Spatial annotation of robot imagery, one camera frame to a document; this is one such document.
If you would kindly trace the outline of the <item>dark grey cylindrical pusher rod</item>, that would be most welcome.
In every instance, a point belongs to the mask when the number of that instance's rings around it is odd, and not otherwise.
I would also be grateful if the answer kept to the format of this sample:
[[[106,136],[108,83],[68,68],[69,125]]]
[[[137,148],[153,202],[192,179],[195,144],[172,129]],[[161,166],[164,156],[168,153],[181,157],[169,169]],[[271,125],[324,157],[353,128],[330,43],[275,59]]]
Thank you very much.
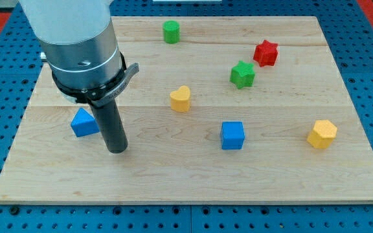
[[[128,147],[128,140],[120,118],[116,101],[97,107],[90,105],[106,148],[112,153],[122,153]]]

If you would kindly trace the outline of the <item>black clamp ring with lever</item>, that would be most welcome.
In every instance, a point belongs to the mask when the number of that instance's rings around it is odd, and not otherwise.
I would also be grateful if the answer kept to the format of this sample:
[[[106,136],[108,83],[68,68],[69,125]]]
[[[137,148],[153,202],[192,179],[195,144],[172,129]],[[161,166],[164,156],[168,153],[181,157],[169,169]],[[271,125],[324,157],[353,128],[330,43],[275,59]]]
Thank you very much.
[[[122,68],[111,81],[101,84],[93,89],[72,89],[67,87],[57,78],[52,71],[52,79],[62,95],[74,104],[90,104],[95,107],[106,105],[114,100],[128,86],[131,78],[139,72],[139,64],[133,63],[128,68],[124,55],[120,53]]]

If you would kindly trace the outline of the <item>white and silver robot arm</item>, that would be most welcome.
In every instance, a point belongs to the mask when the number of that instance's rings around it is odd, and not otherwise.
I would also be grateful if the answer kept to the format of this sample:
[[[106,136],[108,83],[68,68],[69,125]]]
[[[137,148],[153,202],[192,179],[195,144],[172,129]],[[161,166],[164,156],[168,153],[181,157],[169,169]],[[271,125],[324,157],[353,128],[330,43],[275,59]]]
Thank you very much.
[[[107,149],[122,153],[128,140],[116,97],[139,71],[119,50],[109,0],[19,0],[52,79],[74,104],[88,104]]]

